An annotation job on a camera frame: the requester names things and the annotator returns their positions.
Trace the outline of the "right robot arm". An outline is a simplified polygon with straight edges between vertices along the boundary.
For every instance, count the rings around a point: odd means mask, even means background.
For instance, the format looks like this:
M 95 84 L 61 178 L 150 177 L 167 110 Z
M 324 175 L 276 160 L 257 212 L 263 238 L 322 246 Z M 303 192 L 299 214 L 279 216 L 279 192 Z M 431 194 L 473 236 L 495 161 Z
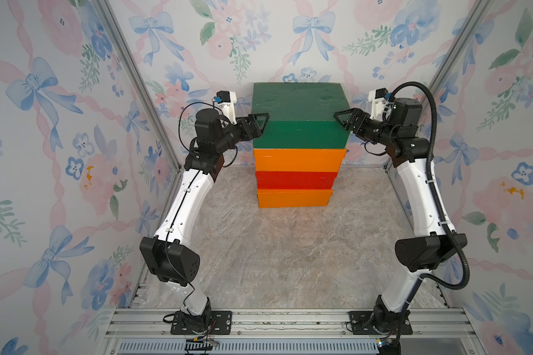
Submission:
M 421 112 L 422 106 L 415 99 L 380 99 L 371 113 L 352 108 L 333 115 L 348 133 L 385 147 L 412 209 L 415 235 L 395 243 L 398 266 L 392 282 L 360 326 L 373 333 L 399 333 L 407 324 L 408 307 L 422 282 L 467 244 L 466 236 L 456 233 L 444 213 L 435 186 L 432 144 L 417 136 Z

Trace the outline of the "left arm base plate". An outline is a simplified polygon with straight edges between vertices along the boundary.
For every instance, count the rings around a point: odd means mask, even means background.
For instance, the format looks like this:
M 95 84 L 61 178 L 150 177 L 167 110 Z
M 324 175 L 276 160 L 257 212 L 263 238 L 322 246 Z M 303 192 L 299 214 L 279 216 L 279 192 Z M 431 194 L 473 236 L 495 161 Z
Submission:
M 177 311 L 170 320 L 170 334 L 172 335 L 229 335 L 231 328 L 231 311 L 205 311 L 198 316 Z

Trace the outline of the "red shoebox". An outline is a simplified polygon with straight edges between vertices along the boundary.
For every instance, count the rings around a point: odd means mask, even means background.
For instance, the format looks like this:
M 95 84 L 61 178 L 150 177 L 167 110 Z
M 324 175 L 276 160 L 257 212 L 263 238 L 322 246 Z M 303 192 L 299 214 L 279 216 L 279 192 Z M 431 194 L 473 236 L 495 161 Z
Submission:
M 259 189 L 331 189 L 337 176 L 337 172 L 256 172 Z

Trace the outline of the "green shoebox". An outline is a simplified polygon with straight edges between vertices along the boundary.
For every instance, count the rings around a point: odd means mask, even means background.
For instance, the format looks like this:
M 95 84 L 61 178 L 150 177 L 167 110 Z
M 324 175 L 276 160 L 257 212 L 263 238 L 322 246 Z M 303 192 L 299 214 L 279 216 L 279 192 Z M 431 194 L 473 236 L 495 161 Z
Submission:
M 334 119 L 349 109 L 336 83 L 255 83 L 252 112 L 269 120 L 254 149 L 343 149 L 349 133 Z

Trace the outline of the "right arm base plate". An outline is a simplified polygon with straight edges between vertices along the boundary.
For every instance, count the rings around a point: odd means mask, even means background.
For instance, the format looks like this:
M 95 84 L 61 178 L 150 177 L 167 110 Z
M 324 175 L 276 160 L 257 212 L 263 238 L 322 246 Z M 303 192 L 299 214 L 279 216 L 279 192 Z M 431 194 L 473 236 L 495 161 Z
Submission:
M 401 328 L 402 335 L 413 334 L 410 311 L 405 311 L 404 314 L 386 312 L 378 315 L 374 315 L 373 311 L 350 311 L 347 315 L 347 328 L 354 335 L 395 334 L 398 328 Z

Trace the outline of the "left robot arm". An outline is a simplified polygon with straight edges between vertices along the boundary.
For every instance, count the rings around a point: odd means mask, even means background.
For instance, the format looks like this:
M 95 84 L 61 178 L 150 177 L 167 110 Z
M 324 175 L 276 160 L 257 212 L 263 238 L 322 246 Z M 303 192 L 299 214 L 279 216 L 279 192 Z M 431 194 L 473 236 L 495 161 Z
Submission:
M 178 193 L 155 234 L 140 243 L 149 272 L 181 302 L 170 320 L 175 333 L 202 335 L 212 328 L 210 298 L 196 280 L 201 258 L 190 248 L 192 231 L 205 197 L 226 167 L 225 152 L 260 138 L 268 121 L 266 112 L 236 118 L 208 108 L 196 114 L 196 136 L 188 148 Z

